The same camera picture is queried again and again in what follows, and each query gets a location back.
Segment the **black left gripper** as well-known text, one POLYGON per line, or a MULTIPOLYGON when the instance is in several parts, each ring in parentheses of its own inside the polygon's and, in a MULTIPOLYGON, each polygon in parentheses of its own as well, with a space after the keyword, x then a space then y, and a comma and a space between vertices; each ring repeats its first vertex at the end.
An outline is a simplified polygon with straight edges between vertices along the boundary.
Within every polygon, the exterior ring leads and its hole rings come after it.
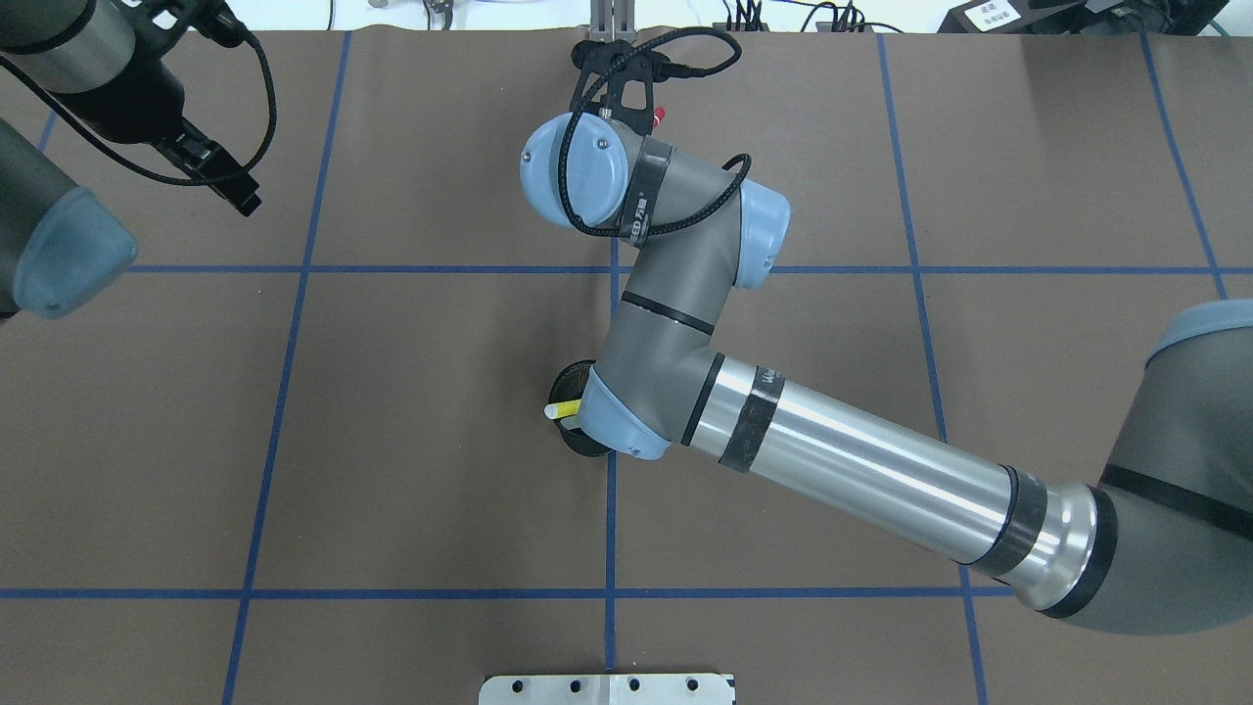
POLYGON ((88 125, 109 142, 145 143, 173 155, 184 174, 251 217, 262 205, 259 184, 183 115, 185 90, 162 63, 182 35, 174 28, 90 28, 90 53, 109 80, 88 93, 88 125))

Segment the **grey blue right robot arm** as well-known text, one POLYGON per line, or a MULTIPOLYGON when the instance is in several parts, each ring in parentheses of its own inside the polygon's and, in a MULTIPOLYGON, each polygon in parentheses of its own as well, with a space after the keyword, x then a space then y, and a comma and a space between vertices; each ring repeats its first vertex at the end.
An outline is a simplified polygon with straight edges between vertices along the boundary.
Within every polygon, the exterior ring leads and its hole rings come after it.
POLYGON ((576 384, 591 442, 638 460, 695 447, 1105 634, 1195 634, 1250 616, 1250 301, 1174 317, 1096 483, 1046 485, 715 352, 734 287, 781 250, 786 197, 621 121, 553 116, 520 153, 528 202, 638 249, 576 384))

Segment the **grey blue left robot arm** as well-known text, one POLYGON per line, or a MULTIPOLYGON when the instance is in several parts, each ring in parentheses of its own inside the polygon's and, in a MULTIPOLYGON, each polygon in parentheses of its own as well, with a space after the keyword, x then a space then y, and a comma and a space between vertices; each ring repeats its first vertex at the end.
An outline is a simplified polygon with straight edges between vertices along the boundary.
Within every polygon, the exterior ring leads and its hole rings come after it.
MULTIPOLYGON (((259 209, 256 167, 278 123, 276 84, 256 33, 227 1, 5 1, 3 71, 44 104, 51 126, 162 187, 208 189, 242 217, 259 209), (193 34, 256 54, 264 131, 233 157, 190 121, 165 58, 193 34)), ((58 321, 107 291, 138 255, 122 217, 60 162, 51 133, 3 121, 3 321, 58 321)))

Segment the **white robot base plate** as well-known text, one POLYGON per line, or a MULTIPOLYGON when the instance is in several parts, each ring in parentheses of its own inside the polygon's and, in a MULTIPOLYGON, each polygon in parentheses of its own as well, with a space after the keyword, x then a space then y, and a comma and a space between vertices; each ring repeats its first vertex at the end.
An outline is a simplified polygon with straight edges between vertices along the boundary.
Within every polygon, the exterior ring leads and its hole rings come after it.
POLYGON ((736 679, 715 672, 500 675, 479 704, 737 704, 736 679))

